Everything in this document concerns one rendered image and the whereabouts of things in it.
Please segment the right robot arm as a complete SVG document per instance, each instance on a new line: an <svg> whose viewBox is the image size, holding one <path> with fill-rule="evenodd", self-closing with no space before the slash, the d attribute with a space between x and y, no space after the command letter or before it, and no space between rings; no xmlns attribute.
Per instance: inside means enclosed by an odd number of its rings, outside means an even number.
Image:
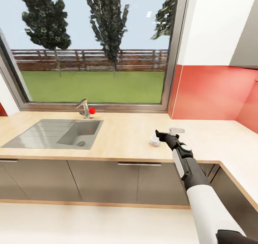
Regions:
<svg viewBox="0 0 258 244"><path fill-rule="evenodd" d="M200 244L258 244L246 237L244 231L229 214L206 178L206 172L193 157L192 149L181 143L183 128L170 128L169 133L156 136L172 150L177 170L184 181Z"/></svg>

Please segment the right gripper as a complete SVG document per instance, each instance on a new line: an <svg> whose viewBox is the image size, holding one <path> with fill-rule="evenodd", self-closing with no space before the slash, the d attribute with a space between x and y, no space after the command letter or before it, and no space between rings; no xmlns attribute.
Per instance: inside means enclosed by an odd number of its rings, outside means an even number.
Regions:
<svg viewBox="0 0 258 244"><path fill-rule="evenodd" d="M160 133L158 130L156 130L155 132L156 132L156 136L159 137L159 140L161 142L166 142L168 146L169 146L169 143L171 143L171 141L179 139L178 134L176 134L176 136L171 136L168 133Z"/></svg>

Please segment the coffee cup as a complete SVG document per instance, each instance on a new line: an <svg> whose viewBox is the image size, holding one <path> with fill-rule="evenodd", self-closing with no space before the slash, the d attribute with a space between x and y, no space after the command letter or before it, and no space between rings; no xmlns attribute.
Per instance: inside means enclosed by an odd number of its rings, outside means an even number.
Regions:
<svg viewBox="0 0 258 244"><path fill-rule="evenodd" d="M161 145L161 141L159 140L159 137L157 137L156 135L152 135L150 137L150 141L151 141L151 144L154 146Z"/></svg>

